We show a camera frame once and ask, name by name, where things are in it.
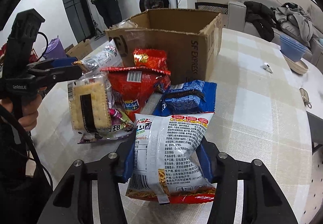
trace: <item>red oval label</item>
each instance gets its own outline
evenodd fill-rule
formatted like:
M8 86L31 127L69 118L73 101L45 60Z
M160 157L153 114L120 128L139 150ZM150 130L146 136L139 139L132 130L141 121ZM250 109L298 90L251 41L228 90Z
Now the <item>red oval label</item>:
M196 117L194 117L194 116L187 116L187 117L186 117L186 119L187 119L187 120L197 120L197 118L196 118Z
M173 115L172 118L184 119L185 116L182 116L182 115Z
M207 119L202 118L202 117L200 117L200 118L198 119L198 121L201 121L201 122L203 122L203 123L205 123L205 124L207 124L207 123L209 122Z

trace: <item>round tray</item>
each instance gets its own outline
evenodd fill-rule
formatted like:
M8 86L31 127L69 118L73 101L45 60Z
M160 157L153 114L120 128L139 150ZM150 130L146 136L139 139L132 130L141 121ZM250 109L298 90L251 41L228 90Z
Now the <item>round tray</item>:
M304 75L308 71L308 66L302 61L299 60L298 62L294 62L290 60L288 57L285 57L285 60L291 70L296 72L297 74Z

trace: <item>washing machine door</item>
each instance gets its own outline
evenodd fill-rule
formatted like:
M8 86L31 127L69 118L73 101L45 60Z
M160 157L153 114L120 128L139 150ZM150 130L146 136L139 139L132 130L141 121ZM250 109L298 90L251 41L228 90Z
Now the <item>washing machine door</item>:
M169 8L169 0L140 0L139 8L141 12L147 9Z

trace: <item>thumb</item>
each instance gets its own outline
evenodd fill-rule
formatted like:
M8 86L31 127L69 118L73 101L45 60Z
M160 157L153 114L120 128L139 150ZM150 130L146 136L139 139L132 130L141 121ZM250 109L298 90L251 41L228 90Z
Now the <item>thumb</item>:
M9 98L5 98L5 99L2 99L0 100L0 104L8 111L8 112L12 112L13 110L13 104L11 102L11 100Z

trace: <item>black pants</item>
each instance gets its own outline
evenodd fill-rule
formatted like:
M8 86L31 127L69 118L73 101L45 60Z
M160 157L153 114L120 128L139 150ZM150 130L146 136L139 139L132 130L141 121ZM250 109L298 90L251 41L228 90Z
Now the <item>black pants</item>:
M107 28L121 22L122 16L117 0L95 0L93 3Z

